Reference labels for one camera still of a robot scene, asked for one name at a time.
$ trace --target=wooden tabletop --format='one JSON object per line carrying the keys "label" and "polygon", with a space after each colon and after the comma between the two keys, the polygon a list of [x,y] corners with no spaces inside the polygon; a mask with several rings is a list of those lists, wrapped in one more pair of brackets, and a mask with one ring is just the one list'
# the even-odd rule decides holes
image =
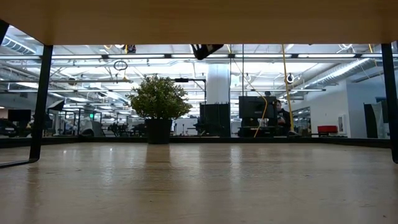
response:
{"label": "wooden tabletop", "polygon": [[398,166],[332,144],[60,144],[0,169],[0,201],[3,224],[397,224]]}
{"label": "wooden tabletop", "polygon": [[0,19],[47,45],[378,44],[396,0],[1,1]]}

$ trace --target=potted plant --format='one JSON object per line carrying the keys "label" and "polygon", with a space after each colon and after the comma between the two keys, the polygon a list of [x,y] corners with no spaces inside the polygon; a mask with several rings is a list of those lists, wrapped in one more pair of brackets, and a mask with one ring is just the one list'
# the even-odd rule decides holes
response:
{"label": "potted plant", "polygon": [[157,75],[145,77],[135,94],[126,95],[137,115],[145,118],[149,144],[168,144],[172,119],[187,114],[192,107],[183,96],[187,94],[170,78]]}

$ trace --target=ceiling light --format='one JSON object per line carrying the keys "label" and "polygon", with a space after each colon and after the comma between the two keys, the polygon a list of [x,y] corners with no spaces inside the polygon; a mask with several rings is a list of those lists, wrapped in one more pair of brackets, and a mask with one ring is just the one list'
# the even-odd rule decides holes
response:
{"label": "ceiling light", "polygon": [[193,54],[173,54],[172,58],[195,58]]}
{"label": "ceiling light", "polygon": [[[393,57],[398,57],[398,54],[392,54]],[[381,58],[382,54],[362,54],[362,58]]]}
{"label": "ceiling light", "polygon": [[164,54],[126,54],[126,55],[109,55],[111,59],[123,58],[164,58]]}
{"label": "ceiling light", "polygon": [[64,108],[81,108],[81,109],[84,108],[84,106],[77,106],[77,105],[64,105],[63,107]]}
{"label": "ceiling light", "polygon": [[65,111],[78,111],[79,109],[78,108],[75,108],[75,109],[73,109],[73,108],[63,108],[63,110],[65,110]]}
{"label": "ceiling light", "polygon": [[364,57],[364,58],[375,58],[375,57],[382,57],[382,55],[381,54],[362,54],[361,57]]}
{"label": "ceiling light", "polygon": [[355,54],[299,54],[299,58],[352,58]]}
{"label": "ceiling light", "polygon": [[101,59],[100,55],[54,55],[52,59],[70,60],[70,59]]}
{"label": "ceiling light", "polygon": [[61,95],[56,94],[56,93],[50,93],[50,94],[53,95],[53,96],[59,97],[59,98],[64,98],[64,96],[61,96]]}
{"label": "ceiling light", "polygon": [[0,60],[40,60],[39,56],[0,56]]}
{"label": "ceiling light", "polygon": [[[284,89],[256,89],[257,91],[264,92],[264,91],[275,91],[275,92],[286,92]],[[233,89],[231,91],[242,91],[239,89]],[[243,91],[254,91],[253,89],[245,89]],[[310,89],[310,90],[290,90],[290,91],[325,91],[325,89]]]}
{"label": "ceiling light", "polygon": [[212,54],[207,56],[208,58],[228,58],[228,55],[226,54]]}
{"label": "ceiling light", "polygon": [[39,84],[37,83],[24,83],[24,82],[20,82],[20,83],[16,83],[18,85],[22,85],[22,86],[26,86],[26,87],[31,87],[31,88],[38,88]]}
{"label": "ceiling light", "polygon": [[105,50],[105,49],[100,49],[99,51],[100,52],[105,52],[106,54],[109,54],[109,52],[107,50]]}
{"label": "ceiling light", "polygon": [[114,91],[114,92],[130,92],[132,90],[112,90],[112,91]]}
{"label": "ceiling light", "polygon": [[100,108],[102,108],[104,110],[111,110],[112,109],[111,106],[100,106]]}
{"label": "ceiling light", "polygon": [[[235,55],[236,58],[282,58],[283,54],[237,54]],[[291,57],[291,54],[285,54],[285,57]]]}
{"label": "ceiling light", "polygon": [[70,100],[77,101],[77,102],[88,102],[89,100],[79,97],[69,97]]}
{"label": "ceiling light", "polygon": [[4,90],[9,93],[37,93],[37,90]]}
{"label": "ceiling light", "polygon": [[49,90],[49,93],[73,93],[74,90]]}
{"label": "ceiling light", "polygon": [[103,93],[105,93],[105,92],[107,92],[107,90],[77,90],[77,92],[80,92],[80,93],[103,92]]}

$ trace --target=white column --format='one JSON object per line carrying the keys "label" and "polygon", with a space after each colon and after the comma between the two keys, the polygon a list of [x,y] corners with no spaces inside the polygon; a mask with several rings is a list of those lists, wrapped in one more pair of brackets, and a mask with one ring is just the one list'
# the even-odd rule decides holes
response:
{"label": "white column", "polygon": [[209,64],[207,104],[229,103],[229,79],[228,64]]}

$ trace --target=green shrub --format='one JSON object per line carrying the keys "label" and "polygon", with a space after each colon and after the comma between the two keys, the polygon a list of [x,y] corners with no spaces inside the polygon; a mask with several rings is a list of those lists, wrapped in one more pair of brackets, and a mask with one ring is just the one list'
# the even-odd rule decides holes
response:
{"label": "green shrub", "polygon": [[126,96],[141,118],[177,119],[192,107],[182,98],[187,92],[180,85],[174,85],[170,78],[145,77],[140,88],[133,88],[133,91],[136,93]]}

